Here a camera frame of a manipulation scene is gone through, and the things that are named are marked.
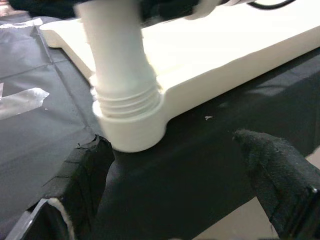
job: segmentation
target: black cable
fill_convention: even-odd
[[[278,4],[273,4],[273,5],[264,5],[260,4],[257,2],[249,2],[248,5],[250,5],[253,8],[260,9],[260,10],[275,10],[275,9],[280,9],[284,6],[287,6],[291,3],[293,3],[295,0],[285,0],[281,3]]]

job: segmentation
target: white plastic base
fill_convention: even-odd
[[[170,119],[320,47],[319,9],[319,0],[297,0],[273,11],[246,4],[219,6],[205,18],[144,28],[144,52],[159,85],[159,109],[123,119],[100,117],[108,140],[124,152],[150,148],[161,140]],[[52,22],[41,30],[48,45],[63,48],[94,86],[95,62],[82,21]]]

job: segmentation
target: white plastic part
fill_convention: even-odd
[[[94,112],[113,147],[123,152],[153,146],[171,118],[320,46],[319,0],[295,1],[273,11],[246,4],[219,6],[205,18],[178,19],[142,30],[144,52],[156,72],[155,81],[140,51],[138,16],[131,12],[134,6],[126,9],[129,12],[121,20],[112,15],[120,11],[120,5],[118,9],[109,5],[118,1],[102,2],[79,5],[78,10],[83,7],[82,20],[53,22],[40,28],[50,47],[63,48],[91,84],[99,86],[104,111],[95,102]],[[98,68],[102,69],[101,77]],[[145,72],[136,74],[139,69]],[[95,71],[97,78],[91,77]]]
[[[136,0],[76,6],[96,66],[93,112],[115,149],[138,152],[165,134],[163,96],[142,41]]]

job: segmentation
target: beige floor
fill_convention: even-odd
[[[320,148],[307,160],[320,169]],[[209,227],[194,240],[257,240],[276,237],[276,231],[255,197]]]

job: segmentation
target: white debris speck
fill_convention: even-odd
[[[204,117],[204,119],[206,120],[206,121],[208,121],[209,119],[212,119],[213,118],[213,116],[205,116]]]

